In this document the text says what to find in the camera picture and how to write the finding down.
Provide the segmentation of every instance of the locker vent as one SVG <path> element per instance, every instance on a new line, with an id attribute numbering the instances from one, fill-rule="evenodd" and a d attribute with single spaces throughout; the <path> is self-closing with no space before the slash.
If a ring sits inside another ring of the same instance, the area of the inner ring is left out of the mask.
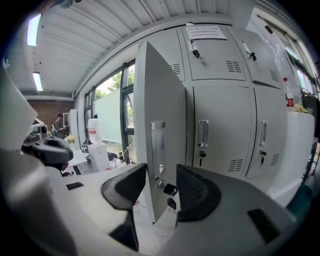
<path id="1" fill-rule="evenodd" d="M 229 72 L 241 73 L 241 68 L 240 68 L 239 62 L 229 61 L 229 60 L 226 60 L 225 62 L 226 62 L 226 66 L 227 66 Z"/>
<path id="2" fill-rule="evenodd" d="M 271 166 L 274 166 L 278 163 L 279 154 L 275 154 L 271 161 Z"/>
<path id="3" fill-rule="evenodd" d="M 272 71 L 272 70 L 270 69 L 270 74 L 271 74 L 272 80 L 274 80 L 274 81 L 276 81 L 276 82 L 279 82 L 278 76 L 277 76 L 277 73 L 276 73 L 276 72 L 274 72 L 274 71 Z"/>
<path id="4" fill-rule="evenodd" d="M 228 171 L 228 172 L 237 172 L 237 171 L 240 171 L 243 162 L 244 162 L 243 159 L 231 160 L 230 166 L 229 166 L 229 171 Z"/>
<path id="5" fill-rule="evenodd" d="M 180 63 L 170 65 L 176 75 L 180 74 Z"/>

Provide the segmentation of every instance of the person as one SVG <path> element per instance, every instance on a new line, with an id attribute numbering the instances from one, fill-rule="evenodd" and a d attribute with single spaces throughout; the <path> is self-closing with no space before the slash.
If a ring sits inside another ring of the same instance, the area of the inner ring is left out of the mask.
<path id="1" fill-rule="evenodd" d="M 64 139 L 64 130 L 66 129 L 66 126 L 62 124 L 62 114 L 58 114 L 56 116 L 56 120 L 54 121 L 54 129 L 56 130 L 56 134 L 54 134 L 57 138 Z"/>

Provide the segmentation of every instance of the corrugated metal ceiling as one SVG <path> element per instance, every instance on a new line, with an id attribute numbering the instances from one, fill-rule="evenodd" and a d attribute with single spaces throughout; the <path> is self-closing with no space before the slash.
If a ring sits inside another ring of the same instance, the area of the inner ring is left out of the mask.
<path id="1" fill-rule="evenodd" d="M 25 40 L 19 38 L 11 47 L 8 59 L 17 69 L 11 72 L 12 79 L 21 89 L 34 89 L 21 77 L 27 76 L 27 70 L 37 71 L 44 91 L 72 92 L 108 49 L 132 32 L 178 15 L 227 15 L 230 1 L 83 0 L 68 9 L 54 6 L 42 15 L 37 46 L 27 47 L 32 51 L 33 66 L 22 61 Z"/>

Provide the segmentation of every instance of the white paper notice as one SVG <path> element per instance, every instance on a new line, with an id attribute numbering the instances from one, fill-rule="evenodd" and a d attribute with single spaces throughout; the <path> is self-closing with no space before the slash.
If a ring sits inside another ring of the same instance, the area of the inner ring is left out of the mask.
<path id="1" fill-rule="evenodd" d="M 186 26 L 189 39 L 227 39 L 218 26 Z"/>

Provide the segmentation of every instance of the locker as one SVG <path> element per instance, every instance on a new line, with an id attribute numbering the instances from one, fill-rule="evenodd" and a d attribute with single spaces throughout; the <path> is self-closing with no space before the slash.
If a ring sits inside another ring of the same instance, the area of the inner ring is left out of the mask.
<path id="1" fill-rule="evenodd" d="M 196 58 L 188 46 L 188 33 L 182 29 L 188 49 L 192 80 L 228 79 L 246 81 L 246 76 L 240 62 L 240 53 L 234 39 L 224 26 L 220 26 L 225 39 L 199 39 L 196 45 L 200 58 Z"/>
<path id="2" fill-rule="evenodd" d="M 193 166 L 200 167 L 200 150 L 206 157 L 201 168 L 240 177 L 247 159 L 251 136 L 249 88 L 198 85 L 194 89 L 195 139 Z M 209 121 L 207 147 L 198 147 L 199 121 Z"/>
<path id="3" fill-rule="evenodd" d="M 185 81 L 184 63 L 176 29 L 157 32 L 147 41 L 161 54 L 181 82 Z"/>
<path id="4" fill-rule="evenodd" d="M 247 178 L 279 169 L 287 132 L 286 99 L 281 90 L 261 86 L 254 89 L 256 101 L 256 137 Z M 261 165 L 260 150 L 267 153 Z"/>
<path id="5" fill-rule="evenodd" d="M 260 36 L 241 28 L 228 27 L 227 30 L 231 33 L 244 57 L 252 82 L 281 89 L 282 81 L 275 63 L 275 55 Z M 250 53 L 254 53 L 256 60 L 249 57 Z"/>

